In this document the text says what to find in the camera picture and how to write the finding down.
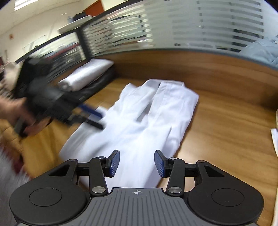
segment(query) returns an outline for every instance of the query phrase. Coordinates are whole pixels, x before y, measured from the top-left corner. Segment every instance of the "gray ribbed plate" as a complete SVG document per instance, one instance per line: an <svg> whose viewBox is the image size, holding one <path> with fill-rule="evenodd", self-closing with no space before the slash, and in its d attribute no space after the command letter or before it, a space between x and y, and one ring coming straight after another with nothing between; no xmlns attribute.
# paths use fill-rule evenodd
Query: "gray ribbed plate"
<svg viewBox="0 0 278 226"><path fill-rule="evenodd" d="M111 194L105 197L93 198L79 217L63 225L211 226L213 224L194 215L182 198L167 196L161 188L114 188Z"/></svg>

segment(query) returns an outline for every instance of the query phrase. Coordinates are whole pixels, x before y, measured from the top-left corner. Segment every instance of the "rolled white fabric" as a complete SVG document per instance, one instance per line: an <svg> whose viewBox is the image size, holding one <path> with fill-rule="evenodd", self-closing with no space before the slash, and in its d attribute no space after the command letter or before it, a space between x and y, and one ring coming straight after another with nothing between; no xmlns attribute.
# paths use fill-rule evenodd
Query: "rolled white fabric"
<svg viewBox="0 0 278 226"><path fill-rule="evenodd" d="M106 178L113 187L156 187L160 176L154 163L155 150L173 157L188 127L198 94L182 82L151 79L142 86L128 84L119 100L103 113L105 129L99 131L83 123L67 140L60 157L88 162L97 156L120 151L120 164L113 178ZM89 186L88 178L81 181Z"/></svg>
<svg viewBox="0 0 278 226"><path fill-rule="evenodd" d="M99 78L114 64L111 60L92 59L83 66L77 68L71 75L58 83L65 91L78 91L92 81Z"/></svg>

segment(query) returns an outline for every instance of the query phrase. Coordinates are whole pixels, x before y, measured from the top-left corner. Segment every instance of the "red object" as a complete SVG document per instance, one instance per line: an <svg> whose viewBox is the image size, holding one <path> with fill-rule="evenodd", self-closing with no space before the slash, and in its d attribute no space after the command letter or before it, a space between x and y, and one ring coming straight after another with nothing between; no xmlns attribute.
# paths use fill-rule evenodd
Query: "red object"
<svg viewBox="0 0 278 226"><path fill-rule="evenodd" d="M84 10L86 15L91 15L91 16L97 16L104 12L104 9L102 7L101 1L98 0L94 2L92 5L90 5L87 9Z"/></svg>

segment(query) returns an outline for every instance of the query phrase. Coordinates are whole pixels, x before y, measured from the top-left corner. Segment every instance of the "person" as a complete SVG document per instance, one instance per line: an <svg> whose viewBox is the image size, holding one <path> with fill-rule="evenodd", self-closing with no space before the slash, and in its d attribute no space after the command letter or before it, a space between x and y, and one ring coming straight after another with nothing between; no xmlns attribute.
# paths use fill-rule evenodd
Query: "person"
<svg viewBox="0 0 278 226"><path fill-rule="evenodd" d="M41 131L49 122L45 118L36 122L34 115L26 107L26 98L7 99L0 96L0 119L6 119L11 125L15 125L17 120L22 118L28 125L25 133L32 136ZM9 208L9 199L15 189L28 182L30 178L22 170L16 171L15 159L10 155L12 147L0 137L0 226L14 226L16 221Z"/></svg>

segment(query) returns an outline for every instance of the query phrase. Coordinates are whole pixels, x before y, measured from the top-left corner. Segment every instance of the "wooden desk surface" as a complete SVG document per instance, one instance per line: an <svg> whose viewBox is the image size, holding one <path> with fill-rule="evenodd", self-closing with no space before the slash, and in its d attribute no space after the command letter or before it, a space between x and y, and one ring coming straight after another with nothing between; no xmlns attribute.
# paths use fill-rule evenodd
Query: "wooden desk surface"
<svg viewBox="0 0 278 226"><path fill-rule="evenodd" d="M136 86L144 83L116 79L87 103L109 108L130 82ZM206 160L255 187L265 201L258 224L270 226L278 183L278 159L270 134L270 129L275 127L275 112L234 97L195 91L200 95L199 103L176 156L187 163ZM55 122L26 139L23 157L29 172L36 176L57 165L60 149L76 128L77 125L67 128ZM190 190L193 179L185 181L186 190ZM165 188L166 184L167 180L162 180L160 186Z"/></svg>

